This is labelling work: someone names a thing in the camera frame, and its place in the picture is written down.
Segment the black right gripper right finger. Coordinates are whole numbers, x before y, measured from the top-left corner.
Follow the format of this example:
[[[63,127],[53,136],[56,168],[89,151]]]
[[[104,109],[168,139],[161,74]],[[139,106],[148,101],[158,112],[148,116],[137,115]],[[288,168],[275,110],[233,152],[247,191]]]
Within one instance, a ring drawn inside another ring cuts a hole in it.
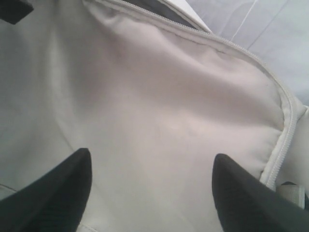
[[[309,209],[273,192],[226,154],[216,155],[212,195],[225,232],[307,232]]]

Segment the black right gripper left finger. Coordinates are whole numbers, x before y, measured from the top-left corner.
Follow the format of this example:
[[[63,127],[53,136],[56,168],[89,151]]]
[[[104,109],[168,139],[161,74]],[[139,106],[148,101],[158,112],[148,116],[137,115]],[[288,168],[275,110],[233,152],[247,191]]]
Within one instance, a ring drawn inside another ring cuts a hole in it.
[[[0,202],[2,232],[75,232],[92,186],[92,161],[80,148],[22,190]]]

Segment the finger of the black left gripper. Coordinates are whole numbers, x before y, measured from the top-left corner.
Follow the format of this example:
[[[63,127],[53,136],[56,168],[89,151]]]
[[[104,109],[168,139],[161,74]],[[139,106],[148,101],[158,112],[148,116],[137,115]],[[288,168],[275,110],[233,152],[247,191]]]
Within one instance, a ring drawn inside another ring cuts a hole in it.
[[[27,0],[0,0],[0,19],[15,25],[34,10]]]

